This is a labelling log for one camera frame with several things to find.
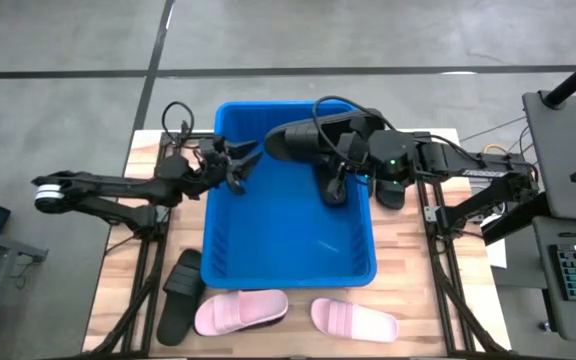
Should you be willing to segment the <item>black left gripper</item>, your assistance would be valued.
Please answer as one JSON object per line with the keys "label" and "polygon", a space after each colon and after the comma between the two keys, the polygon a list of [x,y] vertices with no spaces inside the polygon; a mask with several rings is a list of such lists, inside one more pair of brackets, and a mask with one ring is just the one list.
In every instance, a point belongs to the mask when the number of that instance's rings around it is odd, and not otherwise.
{"label": "black left gripper", "polygon": [[224,142],[224,149],[205,154],[195,151],[199,160],[198,183],[196,190],[218,188],[225,183],[234,194],[244,194],[242,182],[246,180],[263,156],[262,152],[254,151],[258,142]]}

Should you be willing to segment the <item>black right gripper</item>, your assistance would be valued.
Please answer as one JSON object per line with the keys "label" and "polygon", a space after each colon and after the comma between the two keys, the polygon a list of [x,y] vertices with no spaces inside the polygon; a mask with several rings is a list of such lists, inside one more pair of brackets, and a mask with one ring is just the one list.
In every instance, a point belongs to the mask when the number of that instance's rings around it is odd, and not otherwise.
{"label": "black right gripper", "polygon": [[370,160],[367,141],[357,132],[342,133],[337,143],[337,150],[340,155],[338,164],[333,170],[331,194],[334,198],[344,198],[347,171],[370,172],[374,165]]}

